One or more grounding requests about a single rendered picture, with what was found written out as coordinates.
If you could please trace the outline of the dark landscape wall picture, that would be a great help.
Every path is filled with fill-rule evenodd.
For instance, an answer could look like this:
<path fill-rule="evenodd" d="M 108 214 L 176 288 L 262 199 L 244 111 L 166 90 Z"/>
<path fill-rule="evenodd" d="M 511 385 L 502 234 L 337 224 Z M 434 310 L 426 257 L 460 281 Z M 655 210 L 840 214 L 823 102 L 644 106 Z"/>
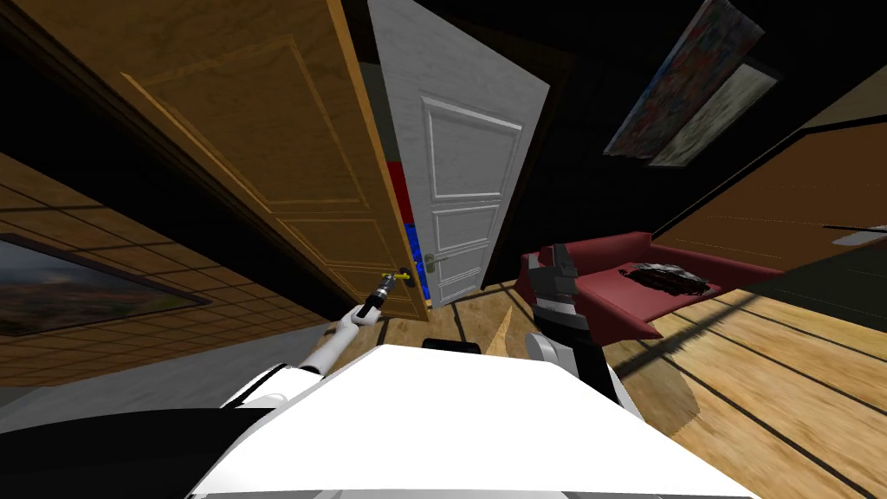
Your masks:
<path fill-rule="evenodd" d="M 0 336 L 209 305 L 144 277 L 12 233 L 0 233 Z"/>

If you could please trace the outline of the pale wall painting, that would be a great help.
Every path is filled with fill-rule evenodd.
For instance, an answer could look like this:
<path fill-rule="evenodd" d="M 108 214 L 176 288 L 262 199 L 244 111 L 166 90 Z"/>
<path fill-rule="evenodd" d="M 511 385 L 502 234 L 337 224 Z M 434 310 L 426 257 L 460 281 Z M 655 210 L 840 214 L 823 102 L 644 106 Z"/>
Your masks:
<path fill-rule="evenodd" d="M 766 95 L 778 78 L 762 68 L 743 63 L 687 121 L 665 148 L 647 165 L 683 168 Z"/>

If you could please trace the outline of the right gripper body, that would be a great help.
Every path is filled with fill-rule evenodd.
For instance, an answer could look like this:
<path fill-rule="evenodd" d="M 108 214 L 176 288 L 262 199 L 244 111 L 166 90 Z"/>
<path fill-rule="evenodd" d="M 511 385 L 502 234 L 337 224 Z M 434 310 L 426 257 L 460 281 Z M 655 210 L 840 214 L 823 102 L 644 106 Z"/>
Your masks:
<path fill-rule="evenodd" d="M 574 296 L 578 294 L 574 266 L 535 267 L 528 271 L 534 291 L 534 322 L 582 322 L 577 313 Z"/>

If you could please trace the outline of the brown wooden door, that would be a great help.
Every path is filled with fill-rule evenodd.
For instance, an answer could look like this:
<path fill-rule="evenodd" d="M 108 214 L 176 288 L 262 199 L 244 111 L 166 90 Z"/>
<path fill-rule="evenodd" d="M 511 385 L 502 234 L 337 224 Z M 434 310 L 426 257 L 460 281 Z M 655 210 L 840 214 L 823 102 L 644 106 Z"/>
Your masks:
<path fill-rule="evenodd" d="M 11 0 L 258 217 L 330 321 L 411 265 L 341 0 Z"/>

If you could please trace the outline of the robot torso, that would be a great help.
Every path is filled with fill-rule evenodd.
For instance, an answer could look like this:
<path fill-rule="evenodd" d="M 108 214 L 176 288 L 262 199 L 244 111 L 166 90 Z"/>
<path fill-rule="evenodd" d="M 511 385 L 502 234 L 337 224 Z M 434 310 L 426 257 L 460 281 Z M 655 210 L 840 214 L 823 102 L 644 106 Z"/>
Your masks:
<path fill-rule="evenodd" d="M 266 414 L 188 499 L 760 499 L 539 360 L 383 345 L 328 376 L 274 366 Z"/>

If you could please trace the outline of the red sofa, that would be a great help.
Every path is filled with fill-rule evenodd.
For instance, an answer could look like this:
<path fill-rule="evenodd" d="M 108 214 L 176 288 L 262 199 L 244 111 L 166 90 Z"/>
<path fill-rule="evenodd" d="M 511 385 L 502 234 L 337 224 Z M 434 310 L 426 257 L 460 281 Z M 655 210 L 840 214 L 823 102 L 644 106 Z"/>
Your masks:
<path fill-rule="evenodd" d="M 777 269 L 655 244 L 651 234 L 631 232 L 568 243 L 578 272 L 577 314 L 586 318 L 584 334 L 601 347 L 624 340 L 657 340 L 651 322 L 697 302 L 771 280 Z M 702 295 L 669 295 L 627 277 L 640 263 L 675 265 L 706 280 Z"/>

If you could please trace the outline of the colourful wall painting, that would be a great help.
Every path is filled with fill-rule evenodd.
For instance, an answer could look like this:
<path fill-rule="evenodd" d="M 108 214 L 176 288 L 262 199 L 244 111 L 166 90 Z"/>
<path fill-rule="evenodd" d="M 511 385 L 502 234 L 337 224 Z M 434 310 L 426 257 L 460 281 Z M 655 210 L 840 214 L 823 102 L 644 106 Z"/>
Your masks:
<path fill-rule="evenodd" d="M 703 0 L 603 154 L 654 159 L 764 33 L 729 0 Z"/>

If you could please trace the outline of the white panelled door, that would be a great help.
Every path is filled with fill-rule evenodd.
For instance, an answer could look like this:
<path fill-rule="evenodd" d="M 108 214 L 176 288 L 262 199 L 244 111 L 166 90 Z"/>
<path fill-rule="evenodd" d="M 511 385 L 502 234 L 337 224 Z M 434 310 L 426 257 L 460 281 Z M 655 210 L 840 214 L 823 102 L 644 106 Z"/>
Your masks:
<path fill-rule="evenodd" d="M 434 307 L 482 285 L 549 86 L 414 0 L 367 0 Z"/>

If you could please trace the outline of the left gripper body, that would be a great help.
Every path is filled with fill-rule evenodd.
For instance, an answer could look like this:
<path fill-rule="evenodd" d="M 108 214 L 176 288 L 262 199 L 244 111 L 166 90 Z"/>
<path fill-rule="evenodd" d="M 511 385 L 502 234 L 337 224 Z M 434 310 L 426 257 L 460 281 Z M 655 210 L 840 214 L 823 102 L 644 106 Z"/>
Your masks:
<path fill-rule="evenodd" d="M 365 304 L 361 309 L 361 315 L 367 316 L 372 308 L 381 309 L 391 290 L 392 279 L 382 279 L 376 290 L 366 298 Z"/>

